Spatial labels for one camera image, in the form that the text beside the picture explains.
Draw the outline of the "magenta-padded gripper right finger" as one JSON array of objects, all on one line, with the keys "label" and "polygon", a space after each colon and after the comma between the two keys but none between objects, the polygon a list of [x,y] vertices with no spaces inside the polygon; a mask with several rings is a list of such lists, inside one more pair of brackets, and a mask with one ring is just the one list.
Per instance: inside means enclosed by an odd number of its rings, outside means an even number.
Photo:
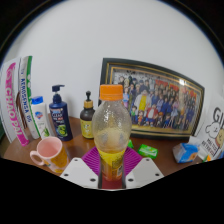
[{"label": "magenta-padded gripper right finger", "polygon": [[164,177],[151,158],[143,158],[127,148],[123,159],[123,185],[126,189],[140,188]]}]

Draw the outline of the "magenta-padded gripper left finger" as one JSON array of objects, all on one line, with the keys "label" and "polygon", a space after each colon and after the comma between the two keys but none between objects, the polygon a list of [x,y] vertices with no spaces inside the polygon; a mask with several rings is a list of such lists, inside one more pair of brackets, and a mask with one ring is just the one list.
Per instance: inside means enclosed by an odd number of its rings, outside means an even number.
[{"label": "magenta-padded gripper left finger", "polygon": [[60,177],[84,188],[97,189],[99,174],[100,156],[92,148],[81,158],[74,157]]}]

